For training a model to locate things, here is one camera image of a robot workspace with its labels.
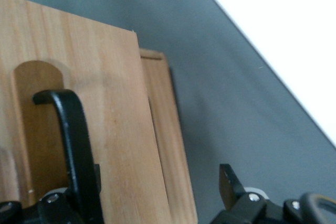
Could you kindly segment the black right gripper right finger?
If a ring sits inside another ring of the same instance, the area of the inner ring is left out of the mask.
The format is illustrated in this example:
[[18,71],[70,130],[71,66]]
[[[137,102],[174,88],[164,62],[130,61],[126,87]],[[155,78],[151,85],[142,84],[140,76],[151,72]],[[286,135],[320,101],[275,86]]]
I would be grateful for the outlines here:
[[276,205],[261,189],[244,187],[229,164],[219,166],[219,192],[225,209],[211,223],[302,223],[298,200]]

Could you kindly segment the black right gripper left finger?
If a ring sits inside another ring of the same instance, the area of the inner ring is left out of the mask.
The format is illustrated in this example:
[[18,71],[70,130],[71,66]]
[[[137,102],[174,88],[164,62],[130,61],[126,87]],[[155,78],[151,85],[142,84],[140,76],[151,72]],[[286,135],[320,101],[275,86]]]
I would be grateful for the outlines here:
[[74,187],[51,191],[36,204],[23,208],[19,201],[1,202],[1,223],[101,223],[100,167],[93,166],[89,181],[71,180]]

